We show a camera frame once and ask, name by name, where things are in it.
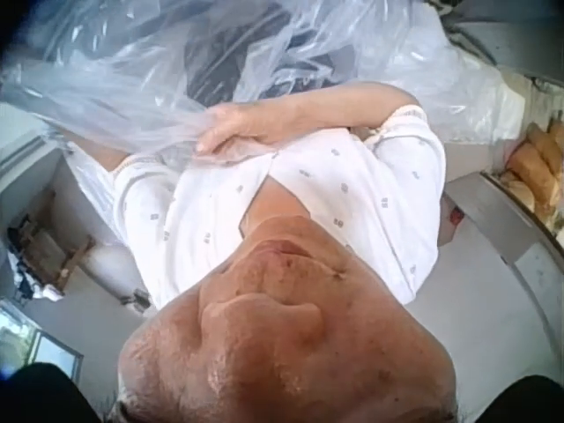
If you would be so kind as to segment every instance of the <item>clear plastic bag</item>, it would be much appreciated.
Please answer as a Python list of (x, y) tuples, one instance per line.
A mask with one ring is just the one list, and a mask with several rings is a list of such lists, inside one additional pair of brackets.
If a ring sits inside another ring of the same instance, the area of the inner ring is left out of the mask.
[[(499, 72), (462, 57), (415, 0), (45, 0), (4, 59), (0, 100), (183, 170), (213, 124), (205, 108), (353, 80), (414, 93), (445, 142), (494, 141)], [(111, 222), (104, 171), (68, 161)]]

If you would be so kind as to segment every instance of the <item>lip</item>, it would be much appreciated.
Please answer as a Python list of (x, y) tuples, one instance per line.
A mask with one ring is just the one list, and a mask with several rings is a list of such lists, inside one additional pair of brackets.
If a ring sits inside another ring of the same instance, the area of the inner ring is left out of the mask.
[(312, 258), (311, 254), (309, 254), (305, 249), (287, 240), (262, 241), (250, 251), (250, 254), (257, 254), (257, 253), (263, 253), (269, 251)]

